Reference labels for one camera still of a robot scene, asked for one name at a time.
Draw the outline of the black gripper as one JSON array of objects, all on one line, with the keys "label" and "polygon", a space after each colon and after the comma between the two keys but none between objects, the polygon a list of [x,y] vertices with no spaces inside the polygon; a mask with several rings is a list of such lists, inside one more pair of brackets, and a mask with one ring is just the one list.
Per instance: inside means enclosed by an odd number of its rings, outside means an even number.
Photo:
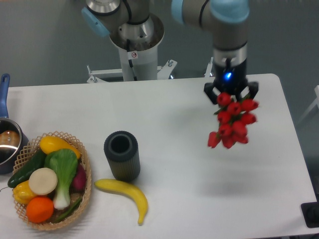
[{"label": "black gripper", "polygon": [[[241,102],[247,99],[254,99],[258,93],[259,83],[256,81],[248,82],[246,79],[247,60],[229,68],[213,63],[213,69],[215,80],[212,83],[205,83],[203,91],[214,105],[217,104],[218,97],[215,92],[226,92],[239,98]],[[246,88],[248,93],[242,96],[242,92]]]}]

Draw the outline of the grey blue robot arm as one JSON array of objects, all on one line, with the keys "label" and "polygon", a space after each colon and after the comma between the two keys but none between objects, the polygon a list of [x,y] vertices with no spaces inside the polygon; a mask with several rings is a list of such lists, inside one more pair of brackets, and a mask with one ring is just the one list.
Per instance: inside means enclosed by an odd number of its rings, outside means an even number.
[{"label": "grey blue robot arm", "polygon": [[[174,0],[171,14],[180,24],[192,25],[213,36],[215,78],[204,92],[217,103],[214,89],[237,100],[242,91],[253,99],[257,82],[246,78],[249,3],[246,0]],[[148,0],[89,0],[81,11],[100,37],[118,48],[125,81],[158,79],[157,47],[164,36],[162,21],[150,11]]]}]

